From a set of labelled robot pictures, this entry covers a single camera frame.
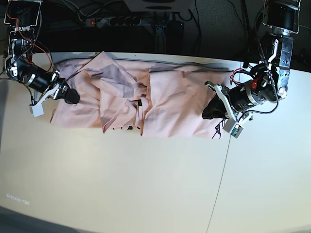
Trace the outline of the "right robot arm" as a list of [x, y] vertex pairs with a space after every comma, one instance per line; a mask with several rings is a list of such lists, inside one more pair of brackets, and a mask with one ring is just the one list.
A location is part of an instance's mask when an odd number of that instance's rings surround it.
[[9, 33], [2, 73], [7, 75], [6, 80], [27, 88], [32, 107], [48, 98], [77, 104], [80, 95], [60, 76], [51, 52], [38, 41], [43, 22], [41, 5], [40, 0], [7, 2], [4, 24], [9, 27]]

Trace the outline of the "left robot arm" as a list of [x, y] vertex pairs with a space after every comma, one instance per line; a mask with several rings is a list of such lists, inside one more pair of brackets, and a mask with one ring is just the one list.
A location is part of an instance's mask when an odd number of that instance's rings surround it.
[[222, 86], [225, 99], [216, 95], [202, 112], [203, 119], [245, 119], [255, 113], [253, 107], [286, 98], [294, 39], [299, 32], [299, 0], [267, 0], [255, 19], [253, 35], [257, 41], [260, 61], [246, 70], [247, 64], [234, 70], [230, 80], [234, 88]]

